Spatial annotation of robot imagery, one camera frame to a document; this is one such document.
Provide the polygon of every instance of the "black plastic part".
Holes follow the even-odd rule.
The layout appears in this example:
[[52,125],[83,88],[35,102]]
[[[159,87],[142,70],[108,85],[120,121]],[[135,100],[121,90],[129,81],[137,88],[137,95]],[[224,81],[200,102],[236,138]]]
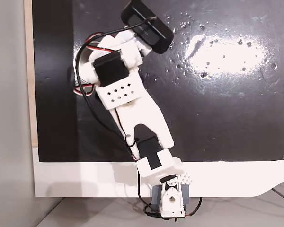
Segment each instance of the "black plastic part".
[[173,179],[173,178],[175,178],[175,177],[176,177],[175,174],[169,175],[169,176],[163,177],[163,178],[160,180],[160,182],[161,182],[161,183],[164,183],[164,182],[169,181],[169,180],[171,180],[171,179]]
[[[140,0],[131,1],[121,14],[122,21],[129,26],[156,15]],[[159,19],[133,29],[156,53],[164,53],[174,39],[173,32]]]
[[162,150],[161,145],[158,143],[157,137],[150,137],[149,139],[137,142],[137,146],[140,152],[140,157],[147,157],[151,169],[162,166],[160,159],[157,155],[158,151]]
[[119,51],[114,51],[95,59],[94,68],[102,87],[115,83],[129,75],[129,71],[124,65]]

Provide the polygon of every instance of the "perforated white panel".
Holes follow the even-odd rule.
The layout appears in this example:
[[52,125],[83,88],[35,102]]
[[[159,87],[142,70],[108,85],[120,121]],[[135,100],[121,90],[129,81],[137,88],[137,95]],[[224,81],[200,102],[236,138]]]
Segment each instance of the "perforated white panel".
[[188,184],[190,185],[192,183],[192,177],[189,175],[189,172],[185,169],[184,173],[181,175],[178,175],[179,181],[181,184]]
[[97,87],[96,92],[105,108],[110,110],[140,98],[145,89],[139,74],[131,73],[128,77],[106,87]]

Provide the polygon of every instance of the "glossy black surface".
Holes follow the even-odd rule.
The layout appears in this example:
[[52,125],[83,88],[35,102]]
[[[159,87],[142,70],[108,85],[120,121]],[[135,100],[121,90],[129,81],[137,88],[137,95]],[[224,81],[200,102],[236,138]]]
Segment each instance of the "glossy black surface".
[[[48,1],[33,2],[43,5]],[[152,52],[144,59],[140,72],[145,88],[168,123],[175,141],[172,154],[183,161],[283,159],[284,0],[143,2],[175,35],[166,53]],[[73,46],[70,42],[59,43],[68,36],[55,30],[59,23],[63,24],[59,17],[65,15],[65,8],[51,8],[52,19],[58,22],[50,25],[42,20],[46,14],[41,16],[40,9],[34,6],[41,161],[130,161],[123,144],[99,126],[83,99],[76,97],[75,102],[70,95],[65,78],[72,62],[63,61],[69,59],[70,53],[59,52],[77,50],[81,41],[96,31],[123,27],[120,14],[127,3],[73,0],[73,27],[69,24],[66,28],[68,35],[73,32]],[[48,36],[42,25],[51,28],[46,30]],[[45,86],[40,81],[47,77]],[[96,100],[92,103],[99,115],[115,127],[108,111]],[[75,104],[77,121],[72,112]],[[52,132],[52,124],[60,128]],[[62,143],[66,153],[58,149]]]

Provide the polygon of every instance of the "water droplet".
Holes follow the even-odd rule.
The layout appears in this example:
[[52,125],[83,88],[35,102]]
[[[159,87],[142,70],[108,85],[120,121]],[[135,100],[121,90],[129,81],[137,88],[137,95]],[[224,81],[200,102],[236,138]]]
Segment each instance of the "water droplet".
[[276,70],[276,69],[278,68],[278,65],[277,65],[276,63],[272,63],[272,64],[271,64],[271,67],[272,67],[274,70]]
[[201,73],[201,77],[202,77],[202,78],[207,77],[207,72],[202,72],[202,73]]

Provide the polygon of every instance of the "cable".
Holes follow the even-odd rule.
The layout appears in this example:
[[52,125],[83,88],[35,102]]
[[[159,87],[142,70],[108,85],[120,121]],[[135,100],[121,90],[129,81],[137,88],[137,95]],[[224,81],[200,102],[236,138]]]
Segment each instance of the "cable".
[[145,200],[144,199],[142,199],[142,197],[141,197],[141,195],[140,195],[140,184],[141,184],[141,176],[140,176],[140,173],[139,173],[139,170],[138,170],[138,196],[139,196],[139,199],[146,205],[146,207],[144,207],[144,213],[145,214],[147,214],[148,212],[146,212],[146,208],[148,207],[148,208],[150,208],[151,209],[151,211],[153,211],[156,215],[155,216],[153,216],[153,214],[152,213],[148,213],[147,215],[148,216],[151,216],[151,217],[154,217],[154,218],[161,218],[161,219],[163,219],[163,220],[165,220],[165,221],[167,221],[167,220],[170,220],[170,218],[164,218],[164,217],[162,217],[154,208],[152,208],[151,207],[151,203],[150,204],[148,204],[147,202],[145,202]]
[[284,199],[284,196],[280,192],[278,192],[276,189],[272,188],[271,190],[277,193],[279,196],[281,196]]
[[[94,92],[94,90],[95,90],[95,85],[94,85],[94,84],[82,84],[82,87],[83,87],[83,88],[92,87],[92,89],[91,89],[90,92],[86,92],[86,96],[92,95],[93,92]],[[73,92],[74,92],[76,95],[83,96],[82,92],[80,92],[78,89],[80,89],[80,87],[79,87],[79,86],[76,86],[75,89],[73,90]]]
[[87,41],[82,45],[82,47],[78,50],[77,54],[76,54],[76,57],[75,57],[75,74],[76,74],[76,77],[77,77],[77,82],[78,82],[78,85],[80,87],[80,91],[89,107],[89,110],[91,112],[91,114],[93,115],[93,117],[98,121],[98,123],[100,125],[102,125],[105,129],[107,129],[108,131],[110,131],[111,133],[115,134],[118,138],[120,138],[123,142],[124,142],[124,139],[122,136],[120,136],[120,134],[116,131],[114,131],[113,129],[109,128],[106,124],[104,124],[100,119],[99,117],[97,116],[96,112],[94,111],[89,99],[87,98],[87,95],[84,91],[84,88],[81,84],[81,80],[80,80],[80,76],[79,76],[79,62],[80,62],[80,57],[81,57],[81,54],[84,50],[85,47],[87,47],[89,45],[90,42],[93,42],[95,41],[96,39],[99,39],[99,38],[102,38],[106,35],[111,35],[111,34],[114,34],[114,33],[118,33],[118,32],[122,32],[122,31],[126,31],[126,30],[129,30],[129,29],[133,29],[135,27],[138,27],[138,26],[141,26],[142,24],[145,24],[145,23],[148,23],[150,22],[151,20],[156,20],[157,17],[150,17],[136,25],[133,25],[133,26],[129,26],[129,27],[125,27],[125,28],[121,28],[121,29],[118,29],[118,30],[115,30],[115,31],[111,31],[111,32],[106,32],[106,33],[95,33],[95,34],[92,34],[90,35],[88,38],[87,38]]
[[138,161],[138,160],[136,159],[136,157],[133,155],[132,150],[130,150],[130,148],[133,147],[133,146],[136,144],[136,140],[134,140],[134,142],[133,142],[132,145],[128,145],[128,143],[127,143],[127,141],[126,141],[126,138],[127,138],[126,136],[127,136],[127,135],[126,135],[126,133],[125,133],[125,131],[124,131],[124,129],[123,129],[123,126],[122,126],[122,124],[121,124],[120,116],[119,116],[119,114],[118,114],[117,109],[115,108],[114,110],[115,110],[115,113],[116,113],[116,115],[117,115],[117,119],[118,119],[120,128],[122,129],[122,131],[123,131],[123,133],[124,133],[124,136],[125,136],[124,142],[125,142],[125,145],[127,146],[128,153],[132,156],[132,158],[133,158],[135,161]]
[[193,216],[194,214],[196,214],[196,212],[199,210],[199,208],[200,208],[200,206],[201,206],[201,204],[202,204],[202,200],[203,200],[203,198],[202,197],[200,197],[200,200],[199,200],[199,203],[198,203],[198,205],[197,205],[197,207],[195,208],[195,210],[193,211],[193,212],[191,212],[190,214],[187,214],[186,216]]

